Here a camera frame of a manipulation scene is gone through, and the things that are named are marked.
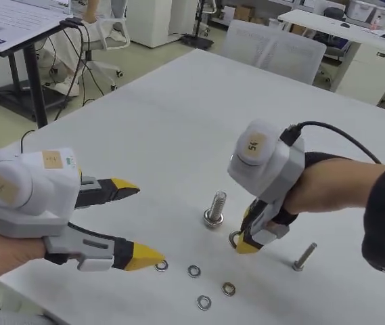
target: laptop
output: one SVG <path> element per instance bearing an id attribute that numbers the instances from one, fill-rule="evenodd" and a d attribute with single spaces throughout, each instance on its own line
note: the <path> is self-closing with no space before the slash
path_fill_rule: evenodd
<path id="1" fill-rule="evenodd" d="M 71 14 L 71 0 L 0 0 L 0 52 L 60 24 Z"/>

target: washer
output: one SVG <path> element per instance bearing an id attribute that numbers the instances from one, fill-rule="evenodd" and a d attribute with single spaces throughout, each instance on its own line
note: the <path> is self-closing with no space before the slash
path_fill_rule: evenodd
<path id="1" fill-rule="evenodd" d="M 197 306 L 201 310 L 209 310 L 212 306 L 212 300 L 204 295 L 201 295 L 197 298 Z"/>
<path id="2" fill-rule="evenodd" d="M 168 269 L 168 262 L 166 260 L 164 260 L 164 261 L 156 264 L 154 266 L 154 268 L 156 269 L 156 271 L 165 272 Z"/>
<path id="3" fill-rule="evenodd" d="M 231 247 L 233 247 L 234 249 L 237 248 L 237 244 L 235 243 L 234 238 L 236 238 L 240 234 L 241 234 L 241 232 L 235 231 L 235 232 L 230 233 L 230 235 L 228 236 L 228 241 L 230 242 Z"/>
<path id="4" fill-rule="evenodd" d="M 197 265 L 191 265 L 187 268 L 187 273 L 191 278 L 198 278 L 201 276 L 201 269 Z"/>
<path id="5" fill-rule="evenodd" d="M 226 282 L 222 285 L 222 292 L 228 297 L 232 297 L 235 294 L 235 286 L 230 282 Z"/>

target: hex bolt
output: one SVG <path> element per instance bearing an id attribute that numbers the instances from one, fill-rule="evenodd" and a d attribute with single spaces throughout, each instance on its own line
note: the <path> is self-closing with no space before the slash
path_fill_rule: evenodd
<path id="1" fill-rule="evenodd" d="M 309 259 L 309 257 L 311 256 L 311 254 L 313 254 L 313 251 L 317 248 L 317 244 L 316 243 L 312 243 L 311 245 L 309 245 L 309 247 L 307 248 L 307 250 L 302 254 L 302 256 L 300 257 L 299 260 L 295 261 L 292 265 L 293 267 L 293 270 L 296 271 L 296 272 L 300 272 L 303 270 L 303 267 L 305 265 L 305 263 L 307 262 L 307 260 Z"/>
<path id="2" fill-rule="evenodd" d="M 222 210 L 224 209 L 227 194 L 223 191 L 218 191 L 213 198 L 213 203 L 210 209 L 204 212 L 203 220 L 206 227 L 217 228 L 224 221 Z"/>

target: orange label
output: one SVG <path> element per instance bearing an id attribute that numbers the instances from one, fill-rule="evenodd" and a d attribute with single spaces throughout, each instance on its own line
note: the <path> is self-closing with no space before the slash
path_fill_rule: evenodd
<path id="1" fill-rule="evenodd" d="M 251 133 L 248 142 L 245 145 L 244 154 L 252 158 L 257 158 L 260 155 L 265 142 L 266 136 L 264 134 L 259 132 Z"/>
<path id="2" fill-rule="evenodd" d="M 19 187 L 0 175 L 0 200 L 12 205 L 18 195 Z"/>
<path id="3" fill-rule="evenodd" d="M 63 168 L 62 155 L 60 151 L 42 151 L 43 164 L 46 169 Z"/>

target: threaded shaft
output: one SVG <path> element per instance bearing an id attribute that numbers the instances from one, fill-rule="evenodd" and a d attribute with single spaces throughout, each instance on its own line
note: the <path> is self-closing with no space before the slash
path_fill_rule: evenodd
<path id="1" fill-rule="evenodd" d="M 227 194 L 223 191 L 218 191 L 213 198 L 212 206 L 208 214 L 208 218 L 211 221 L 218 221 L 221 218 L 222 210 L 224 209 L 225 201 L 227 200 Z"/>
<path id="2" fill-rule="evenodd" d="M 309 245 L 305 253 L 303 253 L 300 259 L 296 262 L 296 266 L 302 268 L 316 248 L 317 244 L 315 242 Z"/>

